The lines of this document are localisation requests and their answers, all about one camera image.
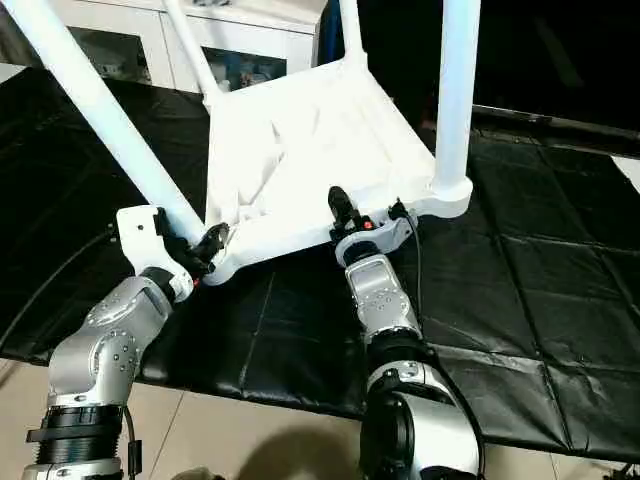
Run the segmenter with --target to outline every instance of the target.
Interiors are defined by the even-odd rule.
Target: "cable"
[[[422,247],[420,246],[418,226],[413,221],[413,218],[411,218],[411,215],[409,215],[409,213],[404,215],[404,218],[406,218],[409,222],[416,240],[416,255],[418,256],[418,270],[416,273],[416,315],[418,317],[418,323],[422,327]]]
[[[127,424],[127,432],[129,433],[129,457],[128,466],[127,466],[127,474],[129,475],[129,480],[135,480],[138,472],[136,471],[136,465],[138,464],[138,453],[136,449],[138,448],[138,442],[136,441],[136,431],[133,427],[133,418],[131,418],[131,411],[129,407],[125,405],[124,407],[124,420]]]
[[[78,258],[80,255],[82,255],[86,250],[91,248],[93,245],[95,245],[98,242],[100,242],[100,240],[103,240],[104,238],[110,236],[112,233],[113,233],[113,227],[109,227],[104,232],[102,232],[99,235],[96,235],[95,237],[93,237],[91,240],[89,240],[87,243],[85,243],[82,247],[80,247],[80,249],[77,250],[73,255],[71,255],[67,260],[65,260],[62,263],[62,265],[60,265],[56,269],[56,271],[54,271],[49,276],[49,278],[47,278],[44,281],[44,283],[42,285],[40,285],[40,287],[38,287],[38,289],[34,292],[34,294],[31,295],[29,300],[27,300],[27,303],[25,303],[24,306],[20,309],[18,314],[15,317],[13,317],[13,320],[11,320],[11,323],[9,323],[9,327],[2,334],[2,337],[0,337],[0,352],[2,352],[2,349],[4,348],[5,343],[7,342],[7,339],[9,338],[11,333],[13,333],[13,330],[15,330],[16,326],[18,325],[18,323],[20,322],[20,320],[22,319],[24,314],[29,310],[29,308],[31,308],[31,305],[33,305],[33,303],[38,299],[40,294],[49,286],[49,284],[51,282],[53,282],[56,279],[56,277],[58,275],[60,275],[60,273],[65,268],[67,268],[67,266],[69,266],[69,264],[71,262],[73,262],[76,258]]]

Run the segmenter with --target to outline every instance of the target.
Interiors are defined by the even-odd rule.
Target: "white cabinet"
[[[188,20],[196,40],[205,49],[205,55],[210,62],[216,53],[237,52],[250,55],[255,63],[263,61],[263,65],[277,64],[277,60],[280,60],[284,65],[282,72],[289,74],[307,70],[317,61],[314,35],[210,18],[188,17]],[[197,92],[195,74],[166,13],[162,14],[162,25],[176,88]],[[228,69],[228,65],[223,64],[221,67],[223,71],[225,68]],[[214,69],[218,82],[223,80],[219,72],[220,69]],[[233,79],[231,81],[232,88],[235,88]]]
[[[84,0],[50,1],[60,19],[69,27],[139,38],[151,84],[174,87],[158,12]]]
[[[198,91],[163,0],[49,1],[103,76]],[[231,0],[218,7],[183,1],[218,81],[225,75],[237,77],[238,68],[249,64],[258,82],[317,63],[320,18],[327,0]],[[136,69],[142,73],[128,73]],[[234,78],[231,83],[240,88]]]

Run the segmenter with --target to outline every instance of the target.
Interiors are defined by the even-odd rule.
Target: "white tube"
[[[357,0],[340,0],[340,19],[342,21],[345,58],[366,58],[362,48]]]
[[[466,169],[479,26],[480,0],[444,0],[436,170],[431,184],[443,197],[470,193]]]
[[[216,97],[222,95],[222,91],[218,88],[216,79],[213,76],[213,73],[211,73],[209,62],[207,62],[207,59],[204,56],[202,47],[193,36],[191,28],[189,28],[189,22],[187,21],[187,17],[185,16],[182,7],[180,6],[180,1],[181,0],[165,0],[165,5],[167,7],[169,17],[171,18],[173,28],[175,28],[178,38],[182,43],[182,47],[187,53],[193,72],[198,80],[200,90],[204,95],[202,103],[204,103],[207,110],[210,110],[212,102]]]
[[[197,244],[205,233],[162,167],[47,0],[2,0],[42,63],[53,73],[147,201],[166,210],[177,235]]]

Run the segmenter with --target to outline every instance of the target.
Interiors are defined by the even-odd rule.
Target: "black mat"
[[[195,95],[111,83],[202,213],[208,120]],[[0,332],[69,255],[142,202],[48,74],[0,86]],[[487,439],[640,460],[640,196],[608,157],[475,144],[455,220],[423,217],[425,334]],[[411,241],[391,255],[415,289]],[[105,242],[51,285],[3,356],[45,364],[130,272]],[[327,246],[201,289],[149,348],[142,381],[358,417],[364,355]]]

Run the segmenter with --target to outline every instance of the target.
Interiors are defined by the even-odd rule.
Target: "tiled floor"
[[[32,460],[24,438],[40,422],[46,391],[46,369],[0,359],[3,479],[20,478]],[[229,480],[359,478],[359,424],[352,420],[139,384],[129,406],[144,445],[141,480],[171,480],[198,467]],[[611,466],[487,448],[488,480],[600,480]]]

